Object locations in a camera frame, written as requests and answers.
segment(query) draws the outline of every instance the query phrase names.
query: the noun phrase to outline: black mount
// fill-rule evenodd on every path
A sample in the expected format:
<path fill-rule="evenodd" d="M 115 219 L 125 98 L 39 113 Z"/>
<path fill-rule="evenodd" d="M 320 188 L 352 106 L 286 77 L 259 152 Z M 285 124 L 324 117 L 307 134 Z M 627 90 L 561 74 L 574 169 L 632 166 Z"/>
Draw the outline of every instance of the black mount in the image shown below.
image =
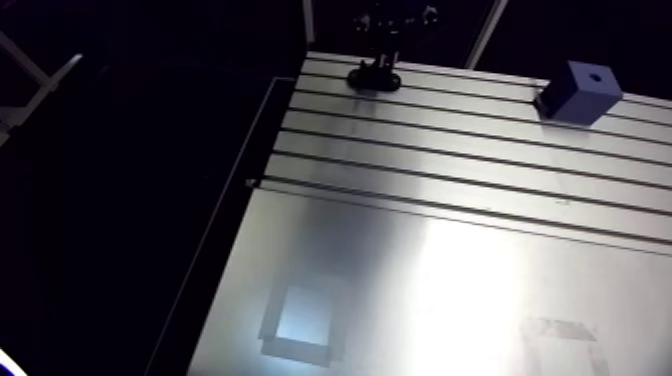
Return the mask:
<path fill-rule="evenodd" d="M 417 9 L 415 0 L 387 0 L 385 5 L 382 1 L 374 0 L 367 12 L 355 18 L 356 30 L 370 37 L 375 54 L 373 63 L 367 65 L 362 60 L 359 68 L 348 74 L 348 85 L 356 90 L 399 89 L 401 77 L 393 70 L 403 38 L 438 22 L 438 12 L 432 6 Z"/>

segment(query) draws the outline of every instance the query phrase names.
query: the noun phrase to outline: metal plate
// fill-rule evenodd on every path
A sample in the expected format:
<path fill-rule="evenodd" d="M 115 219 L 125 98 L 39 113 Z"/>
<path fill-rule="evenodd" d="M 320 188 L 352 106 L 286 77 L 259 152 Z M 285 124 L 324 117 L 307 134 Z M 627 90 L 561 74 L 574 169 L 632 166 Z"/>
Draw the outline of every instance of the metal plate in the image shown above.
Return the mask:
<path fill-rule="evenodd" d="M 663 375 L 671 285 L 669 257 L 258 190 L 189 374 Z"/>

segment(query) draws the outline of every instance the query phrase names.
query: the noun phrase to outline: metal rod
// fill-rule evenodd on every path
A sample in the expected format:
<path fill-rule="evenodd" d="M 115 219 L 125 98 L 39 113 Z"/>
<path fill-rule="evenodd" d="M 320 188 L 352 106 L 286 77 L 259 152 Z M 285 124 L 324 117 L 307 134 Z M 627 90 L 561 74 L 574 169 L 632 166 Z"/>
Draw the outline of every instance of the metal rod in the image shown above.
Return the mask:
<path fill-rule="evenodd" d="M 303 0 L 303 24 L 306 31 L 306 44 L 315 42 L 315 20 L 313 17 L 313 0 Z"/>
<path fill-rule="evenodd" d="M 483 54 L 483 51 L 485 51 L 485 47 L 488 45 L 490 37 L 492 36 L 492 33 L 495 31 L 495 28 L 499 23 L 499 19 L 502 17 L 502 13 L 504 13 L 504 9 L 506 9 L 508 3 L 509 0 L 493 1 L 492 8 L 490 9 L 490 13 L 488 14 L 488 18 L 485 20 L 483 29 L 481 29 L 481 33 L 478 35 L 478 39 L 476 39 L 474 47 L 471 49 L 469 59 L 467 59 L 467 65 L 466 65 L 467 69 L 476 69 L 476 65 L 478 64 L 478 61 L 481 59 L 481 55 Z"/>
<path fill-rule="evenodd" d="M 40 86 L 46 86 L 49 84 L 49 76 L 40 67 L 37 66 L 28 55 L 26 55 L 21 49 L 9 39 L 5 33 L 0 31 L 0 46 L 9 54 L 9 56 L 14 59 L 14 61 L 21 66 L 33 80 L 35 80 Z"/>

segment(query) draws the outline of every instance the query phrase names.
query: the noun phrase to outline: black background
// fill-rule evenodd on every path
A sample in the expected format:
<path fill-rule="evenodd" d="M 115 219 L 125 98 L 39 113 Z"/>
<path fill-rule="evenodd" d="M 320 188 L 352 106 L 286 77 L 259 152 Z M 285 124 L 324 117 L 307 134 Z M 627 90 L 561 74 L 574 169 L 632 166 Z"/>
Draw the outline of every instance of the black background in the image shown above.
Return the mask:
<path fill-rule="evenodd" d="M 461 67 L 489 1 L 438 1 L 402 51 Z M 363 2 L 315 0 L 314 48 L 365 53 Z M 607 64 L 629 92 L 672 99 L 663 2 L 510 0 L 479 69 L 548 78 Z M 82 63 L 0 148 L 0 346 L 30 375 L 143 374 L 213 207 L 242 162 L 153 358 L 184 374 L 250 190 L 305 53 L 298 0 L 18 0 L 0 30 L 47 73 Z M 0 103 L 34 87 L 0 59 Z"/>

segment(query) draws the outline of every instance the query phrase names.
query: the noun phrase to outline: blue cube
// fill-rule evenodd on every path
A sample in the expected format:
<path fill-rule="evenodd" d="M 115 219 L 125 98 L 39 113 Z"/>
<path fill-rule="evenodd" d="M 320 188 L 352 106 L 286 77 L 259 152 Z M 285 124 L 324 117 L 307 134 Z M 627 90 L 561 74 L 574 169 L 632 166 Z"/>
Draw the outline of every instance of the blue cube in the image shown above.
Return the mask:
<path fill-rule="evenodd" d="M 609 67 L 569 61 L 535 104 L 544 118 L 591 125 L 621 98 L 623 91 Z"/>

